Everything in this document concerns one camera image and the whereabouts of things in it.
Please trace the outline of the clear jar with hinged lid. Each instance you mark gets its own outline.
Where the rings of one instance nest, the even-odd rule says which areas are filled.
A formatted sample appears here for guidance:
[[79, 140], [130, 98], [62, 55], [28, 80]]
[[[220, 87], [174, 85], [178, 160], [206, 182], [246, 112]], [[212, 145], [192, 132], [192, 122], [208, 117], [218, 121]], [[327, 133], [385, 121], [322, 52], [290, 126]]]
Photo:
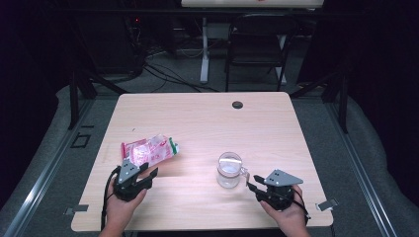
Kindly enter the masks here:
[[217, 182], [226, 189], [235, 188], [241, 178], [249, 180], [248, 169], [243, 166], [241, 157], [234, 152], [224, 152], [217, 162]]

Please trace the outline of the white desk leg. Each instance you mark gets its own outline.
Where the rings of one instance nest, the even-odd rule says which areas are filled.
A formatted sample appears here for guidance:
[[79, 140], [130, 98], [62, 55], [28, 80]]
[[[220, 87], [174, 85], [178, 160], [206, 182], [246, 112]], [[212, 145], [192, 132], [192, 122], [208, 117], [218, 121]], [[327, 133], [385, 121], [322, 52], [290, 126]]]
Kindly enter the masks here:
[[206, 84], [209, 80], [209, 66], [210, 66], [208, 25], [207, 25], [206, 18], [203, 18], [203, 23], [202, 23], [202, 40], [203, 40], [203, 57], [202, 57], [200, 82], [203, 84]]

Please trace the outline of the black metal stand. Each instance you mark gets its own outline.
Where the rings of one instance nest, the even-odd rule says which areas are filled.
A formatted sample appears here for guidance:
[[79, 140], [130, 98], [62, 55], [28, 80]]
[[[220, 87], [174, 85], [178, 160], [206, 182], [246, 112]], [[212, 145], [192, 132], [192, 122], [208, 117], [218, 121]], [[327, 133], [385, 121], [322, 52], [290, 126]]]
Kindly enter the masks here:
[[78, 69], [73, 70], [69, 76], [69, 94], [70, 94], [70, 124], [68, 129], [71, 130], [79, 121], [79, 103], [78, 93], [88, 99], [93, 100], [97, 97], [98, 93], [93, 86], [93, 83], [97, 82], [111, 91], [122, 95], [126, 93], [125, 89], [120, 88], [114, 83], [106, 80], [104, 77], [91, 70]]
[[333, 72], [315, 82], [308, 83], [296, 92], [291, 93], [290, 97], [294, 99], [299, 98], [316, 87], [325, 85], [325, 89], [321, 94], [321, 100], [323, 103], [334, 103], [338, 99], [338, 124], [342, 131], [347, 133], [348, 83], [349, 80], [344, 72]]

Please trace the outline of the person's left hand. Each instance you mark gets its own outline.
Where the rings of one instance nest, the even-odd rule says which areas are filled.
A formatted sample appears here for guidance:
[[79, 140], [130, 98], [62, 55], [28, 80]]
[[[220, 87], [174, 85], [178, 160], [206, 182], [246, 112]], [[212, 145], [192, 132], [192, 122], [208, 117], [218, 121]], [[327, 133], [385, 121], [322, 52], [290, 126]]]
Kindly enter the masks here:
[[122, 232], [129, 224], [135, 210], [144, 200], [147, 190], [142, 190], [133, 200], [124, 201], [110, 197], [107, 206], [106, 229]]

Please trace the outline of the grey tape piece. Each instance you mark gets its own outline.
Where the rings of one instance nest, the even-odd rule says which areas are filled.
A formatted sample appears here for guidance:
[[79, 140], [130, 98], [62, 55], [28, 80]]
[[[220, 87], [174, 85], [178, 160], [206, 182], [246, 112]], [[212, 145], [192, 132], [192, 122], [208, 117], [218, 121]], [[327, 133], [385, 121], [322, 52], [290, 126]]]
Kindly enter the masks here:
[[88, 210], [88, 204], [77, 204], [74, 206], [67, 207], [63, 214], [64, 215], [74, 215], [76, 212], [85, 212]]
[[322, 203], [317, 203], [316, 208], [320, 211], [332, 210], [335, 206], [338, 205], [338, 201], [335, 198], [328, 199]]

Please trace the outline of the person's right hand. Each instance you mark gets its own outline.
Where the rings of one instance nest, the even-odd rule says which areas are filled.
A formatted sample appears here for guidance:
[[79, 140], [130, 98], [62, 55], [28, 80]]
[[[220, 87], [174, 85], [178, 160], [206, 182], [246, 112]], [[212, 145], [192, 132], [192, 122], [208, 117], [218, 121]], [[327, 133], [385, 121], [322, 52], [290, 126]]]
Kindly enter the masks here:
[[306, 228], [302, 190], [298, 185], [294, 185], [293, 190], [295, 191], [294, 202], [285, 210], [278, 211], [273, 209], [265, 201], [260, 202], [262, 208], [277, 222], [278, 226], [283, 232], [285, 229], [300, 227]]

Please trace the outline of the dark equipment with red light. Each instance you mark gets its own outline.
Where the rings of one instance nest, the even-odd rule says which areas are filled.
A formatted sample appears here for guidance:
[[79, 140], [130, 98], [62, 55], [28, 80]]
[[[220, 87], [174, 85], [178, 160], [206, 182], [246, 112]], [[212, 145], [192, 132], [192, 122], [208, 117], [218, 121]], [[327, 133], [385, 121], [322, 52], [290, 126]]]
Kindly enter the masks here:
[[124, 17], [124, 20], [128, 41], [131, 45], [134, 58], [134, 67], [130, 72], [130, 77], [134, 78], [142, 73], [144, 65], [144, 50], [139, 40], [141, 30], [134, 17]]

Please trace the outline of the white desk top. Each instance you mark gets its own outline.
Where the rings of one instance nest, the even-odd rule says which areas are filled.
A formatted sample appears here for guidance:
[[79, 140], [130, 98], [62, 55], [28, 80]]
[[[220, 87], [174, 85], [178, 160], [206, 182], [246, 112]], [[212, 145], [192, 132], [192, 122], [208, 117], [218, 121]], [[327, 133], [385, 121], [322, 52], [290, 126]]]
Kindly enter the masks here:
[[191, 8], [321, 8], [325, 0], [181, 0]]

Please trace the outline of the black folding chair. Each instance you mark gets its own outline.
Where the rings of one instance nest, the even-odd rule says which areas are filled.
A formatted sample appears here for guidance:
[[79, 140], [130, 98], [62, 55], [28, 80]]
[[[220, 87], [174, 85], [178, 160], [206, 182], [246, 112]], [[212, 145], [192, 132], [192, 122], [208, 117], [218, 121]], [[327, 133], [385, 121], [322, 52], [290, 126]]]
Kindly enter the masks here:
[[281, 89], [291, 41], [298, 22], [291, 16], [245, 14], [235, 18], [228, 29], [224, 64], [225, 91], [229, 91], [230, 67], [280, 68], [277, 90]]

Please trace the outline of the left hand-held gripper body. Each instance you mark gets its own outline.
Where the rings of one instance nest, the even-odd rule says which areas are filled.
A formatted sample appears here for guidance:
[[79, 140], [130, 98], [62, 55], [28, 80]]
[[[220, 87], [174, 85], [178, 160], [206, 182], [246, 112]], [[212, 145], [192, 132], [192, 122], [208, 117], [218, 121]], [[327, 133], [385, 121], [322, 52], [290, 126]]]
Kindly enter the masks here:
[[126, 158], [121, 169], [117, 174], [114, 182], [114, 195], [124, 201], [133, 200], [145, 188], [145, 178], [138, 180], [138, 176], [142, 172], [139, 171], [139, 166], [134, 165]]

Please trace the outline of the aluminium floor rail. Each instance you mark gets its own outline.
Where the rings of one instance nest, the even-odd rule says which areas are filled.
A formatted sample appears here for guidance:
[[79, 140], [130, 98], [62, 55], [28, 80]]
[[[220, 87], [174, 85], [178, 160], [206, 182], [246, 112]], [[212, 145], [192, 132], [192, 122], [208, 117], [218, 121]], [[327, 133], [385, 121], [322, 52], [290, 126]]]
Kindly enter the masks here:
[[60, 102], [55, 116], [21, 181], [0, 210], [0, 237], [21, 237], [41, 203], [49, 185], [76, 137], [80, 123], [88, 115], [94, 100], [81, 103], [79, 119], [72, 129], [70, 106]]
[[382, 202], [377, 195], [369, 175], [360, 159], [358, 151], [356, 150], [350, 136], [345, 133], [338, 121], [338, 112], [333, 104], [325, 104], [325, 108], [332, 118], [332, 123], [337, 130], [339, 137], [344, 143], [344, 146], [349, 154], [349, 163], [353, 173], [360, 186], [362, 194], [367, 202], [369, 210], [374, 217], [378, 230], [382, 237], [398, 237], [388, 215], [382, 205]]

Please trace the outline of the pink white seasoning packet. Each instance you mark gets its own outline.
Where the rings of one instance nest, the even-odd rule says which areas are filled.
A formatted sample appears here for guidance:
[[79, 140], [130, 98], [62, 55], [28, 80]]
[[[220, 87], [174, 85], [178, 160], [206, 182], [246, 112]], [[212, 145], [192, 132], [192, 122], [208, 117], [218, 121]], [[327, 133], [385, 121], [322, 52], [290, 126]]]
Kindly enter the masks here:
[[149, 167], [154, 166], [172, 158], [178, 152], [178, 144], [171, 137], [162, 134], [122, 144], [123, 156], [137, 167], [145, 163]]

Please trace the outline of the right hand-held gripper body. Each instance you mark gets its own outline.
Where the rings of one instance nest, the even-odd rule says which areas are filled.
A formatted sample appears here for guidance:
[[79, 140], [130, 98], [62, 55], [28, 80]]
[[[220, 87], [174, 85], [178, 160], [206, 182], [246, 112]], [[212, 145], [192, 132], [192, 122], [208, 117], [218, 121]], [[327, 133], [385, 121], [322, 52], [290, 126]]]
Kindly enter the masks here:
[[265, 201], [275, 210], [285, 210], [294, 201], [293, 185], [302, 184], [303, 180], [276, 169], [265, 178], [266, 189], [261, 197], [256, 197], [257, 201]]

